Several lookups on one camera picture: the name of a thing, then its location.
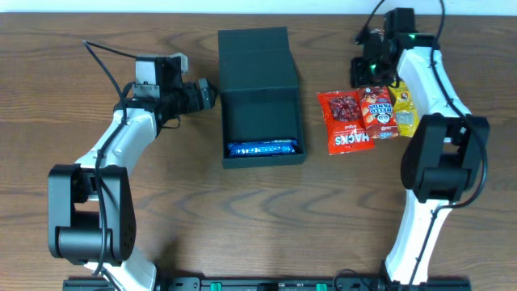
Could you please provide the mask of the black gift box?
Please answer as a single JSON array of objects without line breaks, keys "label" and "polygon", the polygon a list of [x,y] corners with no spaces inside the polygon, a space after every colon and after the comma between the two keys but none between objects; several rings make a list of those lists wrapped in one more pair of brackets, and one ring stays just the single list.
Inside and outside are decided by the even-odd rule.
[{"label": "black gift box", "polygon": [[[306,160],[301,98],[286,27],[218,32],[222,165],[226,169],[302,164]],[[295,152],[232,157],[238,142],[293,140]]]}]

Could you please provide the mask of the red Hacks candy bag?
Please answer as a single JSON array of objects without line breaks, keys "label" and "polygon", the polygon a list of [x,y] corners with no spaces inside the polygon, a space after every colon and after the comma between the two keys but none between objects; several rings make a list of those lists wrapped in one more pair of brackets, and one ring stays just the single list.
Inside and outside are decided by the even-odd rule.
[{"label": "red Hacks candy bag", "polygon": [[356,91],[318,92],[317,100],[326,124],[329,155],[375,148],[366,132]]}]

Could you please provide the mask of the blue cookie packet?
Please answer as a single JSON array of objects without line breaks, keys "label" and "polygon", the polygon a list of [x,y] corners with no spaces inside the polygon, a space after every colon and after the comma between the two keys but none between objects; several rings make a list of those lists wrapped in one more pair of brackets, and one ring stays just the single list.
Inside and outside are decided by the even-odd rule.
[{"label": "blue cookie packet", "polygon": [[230,157],[257,157],[295,154],[297,140],[231,142],[227,144]]}]

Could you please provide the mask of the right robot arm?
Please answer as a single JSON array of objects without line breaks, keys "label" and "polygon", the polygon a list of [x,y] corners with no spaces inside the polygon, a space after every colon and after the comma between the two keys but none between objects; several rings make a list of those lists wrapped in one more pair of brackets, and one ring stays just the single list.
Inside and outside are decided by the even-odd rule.
[{"label": "right robot arm", "polygon": [[469,290],[469,280],[430,278],[427,268],[440,229],[453,209],[472,204],[488,174],[488,120],[457,96],[443,67],[439,35],[420,33],[414,10],[385,13],[384,33],[363,26],[363,54],[351,60],[351,86],[405,82],[419,123],[401,160],[406,206],[392,250],[376,276],[353,277],[367,290]]}]

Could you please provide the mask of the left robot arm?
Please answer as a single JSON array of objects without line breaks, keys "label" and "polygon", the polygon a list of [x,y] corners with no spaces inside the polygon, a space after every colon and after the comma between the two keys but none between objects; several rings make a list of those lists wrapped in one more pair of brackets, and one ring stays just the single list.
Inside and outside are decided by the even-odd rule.
[{"label": "left robot arm", "polygon": [[213,108],[216,88],[205,78],[184,82],[188,67],[182,53],[138,56],[106,132],[75,163],[48,173],[50,254],[90,269],[115,290],[157,287],[157,267],[135,245],[129,176],[169,120]]}]

